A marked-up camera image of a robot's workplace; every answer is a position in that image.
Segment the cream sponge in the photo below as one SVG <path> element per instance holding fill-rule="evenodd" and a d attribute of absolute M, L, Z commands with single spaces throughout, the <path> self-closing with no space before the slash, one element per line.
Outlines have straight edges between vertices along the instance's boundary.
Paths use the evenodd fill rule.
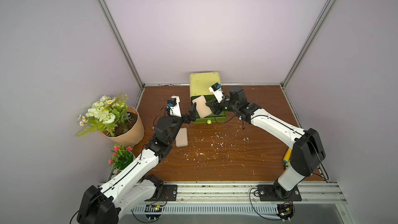
<path fill-rule="evenodd" d="M 212 114 L 210 107 L 206 105 L 206 98 L 205 96 L 201 95 L 200 97 L 195 98 L 193 104 L 197 104 L 196 110 L 200 118 L 206 118 L 207 116 Z"/>
<path fill-rule="evenodd" d="M 187 128 L 181 128 L 175 139 L 176 147 L 188 146 L 188 132 Z"/>

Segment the yellow-green drawer cabinet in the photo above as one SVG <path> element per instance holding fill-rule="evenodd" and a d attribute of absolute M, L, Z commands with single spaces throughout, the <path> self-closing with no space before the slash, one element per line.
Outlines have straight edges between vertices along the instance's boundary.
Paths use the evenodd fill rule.
<path fill-rule="evenodd" d="M 194 73 L 190 75 L 190 98 L 194 95 L 213 95 L 209 87 L 215 83 L 221 84 L 218 72 Z"/>

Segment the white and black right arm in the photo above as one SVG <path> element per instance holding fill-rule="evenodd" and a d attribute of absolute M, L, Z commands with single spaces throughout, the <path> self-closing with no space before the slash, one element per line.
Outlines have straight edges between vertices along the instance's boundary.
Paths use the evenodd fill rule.
<path fill-rule="evenodd" d="M 273 116 L 261 106 L 247 101 L 244 89 L 239 86 L 231 87 L 229 95 L 224 94 L 218 83 L 210 86 L 209 91 L 215 96 L 214 100 L 206 103 L 212 113 L 232 112 L 245 123 L 278 138 L 291 149 L 290 165 L 274 182 L 274 194 L 278 198 L 289 196 L 325 159 L 322 141 L 316 130 L 304 130 Z"/>

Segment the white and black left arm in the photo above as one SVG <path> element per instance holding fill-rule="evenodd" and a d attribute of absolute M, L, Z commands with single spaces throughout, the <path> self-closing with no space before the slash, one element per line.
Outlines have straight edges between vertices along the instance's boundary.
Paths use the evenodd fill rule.
<path fill-rule="evenodd" d="M 193 104 L 188 114 L 177 115 L 173 107 L 154 127 L 155 133 L 138 157 L 117 176 L 103 185 L 90 186 L 80 209 L 72 216 L 79 224 L 117 224 L 134 207 L 162 194 L 163 181 L 146 174 L 172 150 L 181 126 L 197 118 Z"/>

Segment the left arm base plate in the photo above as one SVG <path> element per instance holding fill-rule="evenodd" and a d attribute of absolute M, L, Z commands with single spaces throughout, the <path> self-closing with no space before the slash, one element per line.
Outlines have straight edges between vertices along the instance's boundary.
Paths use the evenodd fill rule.
<path fill-rule="evenodd" d="M 155 190 L 152 198 L 146 200 L 147 202 L 156 202 L 156 201 L 171 201 L 174 202 L 177 199 L 178 186 L 175 184 L 166 184 L 161 187 L 158 187 Z"/>

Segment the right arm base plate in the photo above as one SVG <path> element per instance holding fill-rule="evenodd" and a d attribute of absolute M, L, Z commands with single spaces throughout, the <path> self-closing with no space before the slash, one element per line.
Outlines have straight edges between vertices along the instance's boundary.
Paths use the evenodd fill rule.
<path fill-rule="evenodd" d="M 290 191 L 285 191 L 282 187 L 275 187 L 274 185 L 271 184 L 259 184 L 257 185 L 257 189 L 259 192 L 258 195 L 260 201 L 269 201 L 269 202 L 274 202 L 274 201 L 286 202 L 290 200 L 297 202 L 302 201 L 298 185 L 296 185 Z"/>

